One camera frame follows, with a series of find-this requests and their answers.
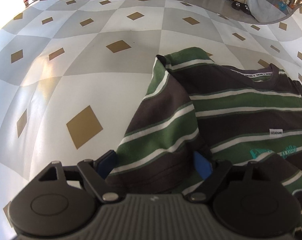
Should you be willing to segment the green brown striped shirt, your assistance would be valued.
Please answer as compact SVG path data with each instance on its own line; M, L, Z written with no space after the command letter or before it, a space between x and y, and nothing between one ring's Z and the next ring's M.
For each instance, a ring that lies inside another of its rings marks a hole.
M203 182L195 152L235 166L260 162L302 208L302 84L274 64L220 66L197 47L157 55L107 183L127 193L191 193ZM302 210L295 234L302 239Z

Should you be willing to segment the checkered diamond pattern tablecloth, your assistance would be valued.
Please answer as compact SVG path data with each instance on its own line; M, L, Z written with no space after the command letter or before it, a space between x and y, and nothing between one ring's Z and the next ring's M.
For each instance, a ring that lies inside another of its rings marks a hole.
M156 56L192 47L302 84L302 6L250 24L175 0L40 0L0 29L0 239L18 191L51 160L117 150Z

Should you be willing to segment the black slippers pair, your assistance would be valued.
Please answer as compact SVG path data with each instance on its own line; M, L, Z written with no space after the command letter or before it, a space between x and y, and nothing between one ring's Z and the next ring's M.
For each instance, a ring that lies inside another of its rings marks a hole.
M251 15L250 8L248 7L247 4L235 1L231 4L231 7L238 11L241 10L242 12L246 13L247 15Z

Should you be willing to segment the white cloth covered counter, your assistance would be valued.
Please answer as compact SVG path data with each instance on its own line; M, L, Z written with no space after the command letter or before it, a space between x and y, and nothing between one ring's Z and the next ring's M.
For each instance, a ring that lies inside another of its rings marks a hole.
M251 15L260 23L278 21L290 15L292 9L281 0L246 0Z

